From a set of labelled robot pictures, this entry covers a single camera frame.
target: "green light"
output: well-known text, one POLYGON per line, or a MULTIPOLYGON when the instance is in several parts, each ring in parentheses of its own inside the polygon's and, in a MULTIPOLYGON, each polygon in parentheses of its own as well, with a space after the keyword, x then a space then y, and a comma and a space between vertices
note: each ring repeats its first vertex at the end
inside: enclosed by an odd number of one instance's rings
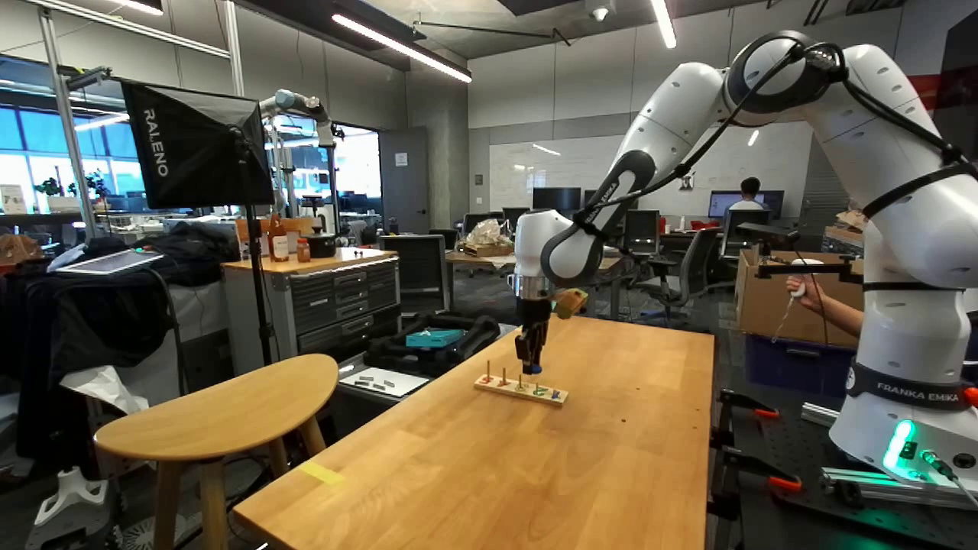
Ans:
POLYGON ((914 423, 900 423, 894 436, 888 436, 888 447, 887 447, 887 454, 884 454, 884 467, 887 471, 897 471, 897 462, 900 462, 900 453, 905 449, 905 443, 910 439, 914 433, 914 423))

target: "small wooden block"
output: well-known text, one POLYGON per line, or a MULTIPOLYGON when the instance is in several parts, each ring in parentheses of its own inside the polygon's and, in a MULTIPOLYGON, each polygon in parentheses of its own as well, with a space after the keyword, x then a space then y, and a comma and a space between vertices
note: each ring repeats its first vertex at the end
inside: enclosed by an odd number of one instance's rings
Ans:
POLYGON ((511 395, 511 397, 522 397, 522 401, 541 401, 541 404, 554 404, 554 407, 563 407, 573 397, 573 390, 563 390, 563 388, 531 386, 531 383, 521 386, 521 380, 500 380, 500 377, 479 377, 474 386, 483 390, 511 395))

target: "person's arm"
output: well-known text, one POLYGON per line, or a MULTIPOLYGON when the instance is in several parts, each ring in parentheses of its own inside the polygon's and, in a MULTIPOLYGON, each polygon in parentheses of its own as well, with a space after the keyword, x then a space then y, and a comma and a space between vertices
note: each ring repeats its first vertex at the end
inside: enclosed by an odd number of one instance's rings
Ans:
POLYGON ((792 292, 800 292, 797 303, 816 316, 821 316, 828 325, 858 336, 863 331, 863 312, 828 296, 816 279, 804 276, 804 279, 790 279, 785 281, 792 292))

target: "storage bin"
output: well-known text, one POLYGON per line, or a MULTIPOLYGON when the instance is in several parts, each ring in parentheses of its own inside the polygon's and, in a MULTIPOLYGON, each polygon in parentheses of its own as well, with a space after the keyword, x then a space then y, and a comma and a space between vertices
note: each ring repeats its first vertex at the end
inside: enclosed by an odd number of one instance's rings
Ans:
POLYGON ((774 343, 770 336, 747 336, 747 371, 758 386, 795 388, 826 397, 847 390, 854 348, 826 348, 811 343, 774 343))

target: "wooden stool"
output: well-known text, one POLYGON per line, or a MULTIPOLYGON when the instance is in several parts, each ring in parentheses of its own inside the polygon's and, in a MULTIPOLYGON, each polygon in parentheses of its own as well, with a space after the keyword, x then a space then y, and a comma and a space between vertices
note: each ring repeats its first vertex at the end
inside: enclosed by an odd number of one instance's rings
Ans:
POLYGON ((324 449, 317 409, 335 388, 335 362, 301 354, 237 380, 121 415, 95 433, 95 447, 156 462, 156 550, 175 548, 181 467, 203 466, 206 548, 226 548, 223 458, 270 447, 274 475, 288 471, 285 433, 301 431, 306 453, 324 449))

